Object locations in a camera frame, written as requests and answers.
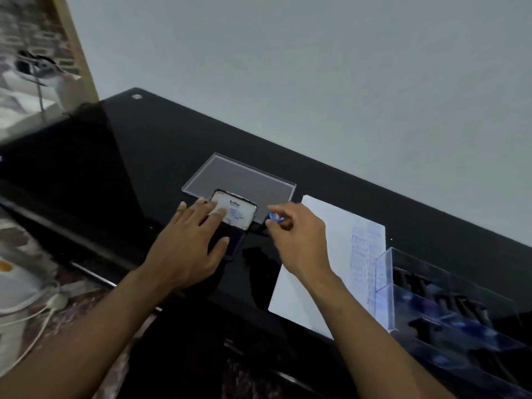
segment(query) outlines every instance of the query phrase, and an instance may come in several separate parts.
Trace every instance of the paper sheet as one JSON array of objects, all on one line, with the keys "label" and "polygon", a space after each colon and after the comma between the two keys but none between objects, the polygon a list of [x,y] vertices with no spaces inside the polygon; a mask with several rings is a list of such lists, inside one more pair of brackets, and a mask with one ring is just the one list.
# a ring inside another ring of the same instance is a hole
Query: paper sheet
[{"label": "paper sheet", "polygon": [[[302,203],[325,223],[332,270],[355,299],[372,313],[375,308],[372,261],[386,250],[384,226],[311,196],[303,196]],[[284,266],[277,278],[268,310],[332,338],[312,297]]]}]

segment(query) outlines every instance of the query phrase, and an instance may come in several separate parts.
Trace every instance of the white cable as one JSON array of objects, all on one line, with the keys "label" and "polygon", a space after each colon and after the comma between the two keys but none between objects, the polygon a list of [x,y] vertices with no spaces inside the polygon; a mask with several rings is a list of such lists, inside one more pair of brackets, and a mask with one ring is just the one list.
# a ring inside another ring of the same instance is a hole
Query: white cable
[{"label": "white cable", "polygon": [[40,337],[43,335],[44,333],[44,329],[46,328],[46,326],[48,325],[48,322],[50,322],[50,319],[52,317],[52,315],[55,313],[55,309],[50,309],[50,312],[48,313],[48,316],[46,317],[46,320],[44,321],[43,323],[43,326],[41,327],[41,329],[39,330],[39,333],[37,335],[37,337],[34,339],[33,342],[31,342],[31,344],[28,346],[28,348],[26,349],[26,351],[23,353],[22,356],[20,356],[13,364],[11,364],[10,367],[8,367],[8,369],[4,370],[3,373],[0,374],[0,378],[3,377],[4,375],[6,375],[10,370],[12,370],[18,363],[20,363],[22,361],[22,359],[24,357],[26,357],[26,355],[31,351],[31,349],[34,348],[35,344],[37,343],[37,340],[40,339]]},{"label": "white cable", "polygon": [[[56,281],[54,281],[54,285],[57,288],[56,294],[59,294],[61,292],[61,285],[58,282],[56,282]],[[13,325],[13,324],[19,323],[19,322],[24,322],[24,321],[30,320],[32,318],[35,318],[37,315],[42,314],[47,309],[50,309],[50,306],[48,304],[45,305],[40,311],[37,311],[36,313],[34,313],[34,314],[30,315],[30,316],[26,316],[25,318],[22,318],[22,319],[17,319],[16,321],[13,321],[13,322],[0,324],[0,328],[3,328],[4,326]]]},{"label": "white cable", "polygon": [[17,319],[16,321],[13,321],[13,322],[2,323],[2,324],[0,324],[0,328],[3,328],[4,326],[13,325],[13,324],[19,323],[19,322],[24,322],[24,321],[27,321],[29,319],[35,318],[37,315],[42,314],[47,309],[48,309],[48,307],[44,306],[40,311],[37,311],[33,315],[26,316],[25,318],[22,318],[22,319]]}]

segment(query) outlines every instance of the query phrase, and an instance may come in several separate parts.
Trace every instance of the wall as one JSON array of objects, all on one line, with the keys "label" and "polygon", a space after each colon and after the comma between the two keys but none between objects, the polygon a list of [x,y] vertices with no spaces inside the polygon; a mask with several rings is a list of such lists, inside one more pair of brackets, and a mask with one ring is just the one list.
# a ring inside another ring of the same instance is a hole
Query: wall
[{"label": "wall", "polygon": [[133,86],[532,246],[532,0],[67,0]]}]

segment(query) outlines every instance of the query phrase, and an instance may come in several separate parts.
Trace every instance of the black table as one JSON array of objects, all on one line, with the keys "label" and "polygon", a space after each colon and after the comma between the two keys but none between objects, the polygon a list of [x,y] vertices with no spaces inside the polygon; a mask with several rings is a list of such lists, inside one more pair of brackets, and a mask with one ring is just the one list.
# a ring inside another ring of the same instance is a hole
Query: black table
[{"label": "black table", "polygon": [[[295,182],[293,201],[307,194],[383,224],[387,247],[532,310],[532,248],[142,89],[0,146],[1,202],[134,268],[177,204],[194,201],[181,187],[214,152]],[[279,266],[270,238],[250,234],[211,299],[286,336],[290,322],[266,311]]]}]

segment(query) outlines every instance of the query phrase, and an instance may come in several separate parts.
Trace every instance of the forearm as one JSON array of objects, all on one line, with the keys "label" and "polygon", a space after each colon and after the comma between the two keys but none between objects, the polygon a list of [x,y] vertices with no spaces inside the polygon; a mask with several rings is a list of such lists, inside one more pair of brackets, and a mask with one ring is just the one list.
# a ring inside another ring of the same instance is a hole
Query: forearm
[{"label": "forearm", "polygon": [[363,398],[454,398],[331,274],[307,282]]},{"label": "forearm", "polygon": [[131,272],[88,314],[0,380],[0,397],[90,398],[165,291]]}]

